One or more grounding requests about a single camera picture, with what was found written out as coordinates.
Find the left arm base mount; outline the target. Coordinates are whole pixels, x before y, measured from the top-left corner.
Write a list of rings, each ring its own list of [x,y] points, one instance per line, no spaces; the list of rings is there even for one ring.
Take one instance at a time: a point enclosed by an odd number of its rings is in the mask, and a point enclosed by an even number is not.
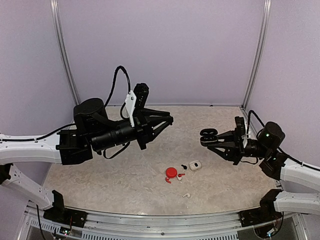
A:
[[[58,209],[50,208],[44,211],[43,217],[47,220],[68,225],[71,227],[83,228],[87,220],[88,213],[70,208]]]

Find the black earbud charging case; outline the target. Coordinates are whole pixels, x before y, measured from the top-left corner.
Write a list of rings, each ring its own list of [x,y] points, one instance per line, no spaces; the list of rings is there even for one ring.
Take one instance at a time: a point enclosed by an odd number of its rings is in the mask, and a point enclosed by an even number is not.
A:
[[[217,137],[218,131],[215,128],[205,128],[200,131],[200,144],[203,147],[216,143],[219,139]]]

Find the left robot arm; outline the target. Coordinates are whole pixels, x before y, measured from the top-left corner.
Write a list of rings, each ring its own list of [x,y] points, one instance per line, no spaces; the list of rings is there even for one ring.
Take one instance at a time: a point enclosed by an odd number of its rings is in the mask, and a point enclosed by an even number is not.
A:
[[[63,195],[46,190],[18,169],[16,163],[44,162],[57,165],[79,165],[93,158],[93,153],[105,156],[106,150],[123,146],[125,150],[137,141],[146,149],[174,118],[167,111],[134,106],[127,119],[110,120],[104,103],[91,98],[73,109],[74,123],[43,136],[0,136],[0,184],[23,193],[42,210],[50,212],[63,223],[70,218]]]

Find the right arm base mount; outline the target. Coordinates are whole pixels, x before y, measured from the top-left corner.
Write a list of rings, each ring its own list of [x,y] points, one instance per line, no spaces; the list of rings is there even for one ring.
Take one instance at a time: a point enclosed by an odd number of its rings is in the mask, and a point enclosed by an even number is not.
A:
[[[260,207],[242,210],[238,215],[243,228],[275,221],[277,219],[281,219],[283,216],[281,212],[270,213],[262,210]]]

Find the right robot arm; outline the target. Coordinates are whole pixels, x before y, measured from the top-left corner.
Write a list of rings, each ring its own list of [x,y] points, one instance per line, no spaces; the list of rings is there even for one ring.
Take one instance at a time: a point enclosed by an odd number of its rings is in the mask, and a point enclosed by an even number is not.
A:
[[[319,215],[320,169],[280,151],[285,138],[281,127],[272,121],[266,123],[255,139],[249,138],[248,125],[243,118],[236,119],[234,130],[221,134],[214,128],[200,131],[200,144],[226,161],[238,165],[243,158],[255,158],[262,172],[276,181],[292,182],[315,193],[292,193],[281,189],[270,190],[256,208],[256,218],[266,222],[283,212]]]

